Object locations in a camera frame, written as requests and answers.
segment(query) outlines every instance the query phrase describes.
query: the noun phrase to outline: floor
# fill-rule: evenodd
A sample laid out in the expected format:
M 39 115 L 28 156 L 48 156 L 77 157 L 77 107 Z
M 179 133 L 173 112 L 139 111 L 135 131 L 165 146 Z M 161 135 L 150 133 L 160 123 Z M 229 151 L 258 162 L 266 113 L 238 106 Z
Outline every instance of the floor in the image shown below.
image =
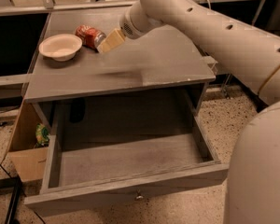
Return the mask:
M 219 88 L 207 90 L 199 116 L 205 133 L 222 162 L 229 162 L 237 137 L 243 127 L 256 115 L 251 100 L 237 85 L 229 87 L 230 99 L 225 99 Z M 0 162 L 7 171 L 17 173 L 12 162 L 5 157 L 14 120 L 18 110 L 0 113 Z M 0 179 L 7 175 L 0 169 Z M 37 194 L 40 182 L 24 183 L 26 195 Z M 194 223 L 221 224 L 224 214 L 226 181 L 222 185 L 184 191 L 177 194 L 144 199 L 142 202 L 123 203 L 109 207 L 93 208 L 54 217 L 45 217 L 45 223 Z M 0 193 L 0 223 L 4 223 L 10 193 Z M 20 223 L 43 223 L 23 204 L 21 195 L 16 219 Z

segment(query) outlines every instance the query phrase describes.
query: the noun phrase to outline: drawer handle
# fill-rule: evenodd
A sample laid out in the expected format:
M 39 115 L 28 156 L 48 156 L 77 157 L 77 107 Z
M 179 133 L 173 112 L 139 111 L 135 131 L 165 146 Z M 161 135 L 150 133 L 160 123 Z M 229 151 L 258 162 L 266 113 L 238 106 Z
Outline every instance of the drawer handle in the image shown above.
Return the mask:
M 144 197 L 141 195 L 141 190 L 137 191 L 137 196 L 134 198 L 135 201 L 144 200 Z

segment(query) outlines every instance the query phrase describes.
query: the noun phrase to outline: green object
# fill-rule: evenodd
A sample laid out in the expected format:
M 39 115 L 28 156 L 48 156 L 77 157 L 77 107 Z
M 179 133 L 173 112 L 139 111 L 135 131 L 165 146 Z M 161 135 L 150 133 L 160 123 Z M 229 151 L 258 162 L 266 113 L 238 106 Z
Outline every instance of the green object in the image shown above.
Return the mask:
M 46 147 L 49 145 L 49 131 L 45 125 L 38 123 L 36 125 L 36 144 L 35 147 Z

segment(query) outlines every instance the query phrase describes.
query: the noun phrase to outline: white bowl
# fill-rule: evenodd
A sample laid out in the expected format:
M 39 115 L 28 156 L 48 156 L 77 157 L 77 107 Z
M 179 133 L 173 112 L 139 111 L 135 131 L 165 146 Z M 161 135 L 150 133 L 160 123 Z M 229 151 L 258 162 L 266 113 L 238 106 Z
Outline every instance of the white bowl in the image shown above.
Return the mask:
M 39 52 L 58 62 L 65 62 L 72 59 L 81 47 L 82 40 L 76 35 L 61 34 L 44 40 L 39 45 Z

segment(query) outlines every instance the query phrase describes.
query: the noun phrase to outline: drawer front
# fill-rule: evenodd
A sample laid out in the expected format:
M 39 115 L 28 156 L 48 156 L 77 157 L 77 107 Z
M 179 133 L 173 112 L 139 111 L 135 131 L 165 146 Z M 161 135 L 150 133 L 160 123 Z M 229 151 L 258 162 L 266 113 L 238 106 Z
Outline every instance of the drawer front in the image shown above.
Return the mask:
M 164 194 L 219 185 L 226 179 L 228 167 L 228 164 L 215 164 L 195 168 L 192 171 L 172 174 L 172 178 L 168 180 L 143 185 L 134 183 L 146 182 L 144 178 L 102 184 L 98 187 L 66 189 L 28 197 L 25 204 L 42 217 L 47 217 L 116 203 L 141 202 Z

